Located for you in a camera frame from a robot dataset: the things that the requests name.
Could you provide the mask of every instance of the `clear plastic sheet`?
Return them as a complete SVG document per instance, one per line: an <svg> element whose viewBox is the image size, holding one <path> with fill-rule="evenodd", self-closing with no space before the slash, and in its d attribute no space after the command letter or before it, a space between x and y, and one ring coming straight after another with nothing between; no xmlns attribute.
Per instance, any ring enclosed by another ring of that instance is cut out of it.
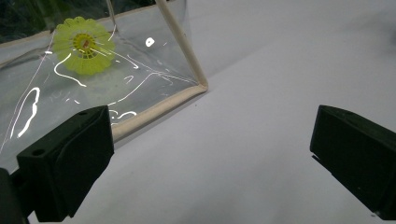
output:
<svg viewBox="0 0 396 224"><path fill-rule="evenodd" d="M15 170L20 151L81 110L108 105L117 127L199 85L160 9L131 2L115 1L115 17L106 1L69 7L44 18L47 31L0 45L1 167ZM168 6L188 29L185 0Z"/></svg>

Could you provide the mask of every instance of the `white tabletop surface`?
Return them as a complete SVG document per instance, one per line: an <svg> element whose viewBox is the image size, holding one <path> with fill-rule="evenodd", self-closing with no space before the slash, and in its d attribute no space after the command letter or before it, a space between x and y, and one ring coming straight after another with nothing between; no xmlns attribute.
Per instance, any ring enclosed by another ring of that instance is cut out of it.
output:
<svg viewBox="0 0 396 224"><path fill-rule="evenodd" d="M189 11L210 91L118 143L64 223L396 223L309 151L319 105L396 131L396 1L190 0Z"/></svg>

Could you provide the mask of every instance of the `yellow flower-shaped object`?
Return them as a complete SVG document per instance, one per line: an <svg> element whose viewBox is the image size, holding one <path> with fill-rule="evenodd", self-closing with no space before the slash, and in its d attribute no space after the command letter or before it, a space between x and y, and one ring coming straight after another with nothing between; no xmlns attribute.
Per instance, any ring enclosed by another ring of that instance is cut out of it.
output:
<svg viewBox="0 0 396 224"><path fill-rule="evenodd" d="M111 65L115 45L102 24L75 17L59 24L55 32L52 49L67 69L93 75Z"/></svg>

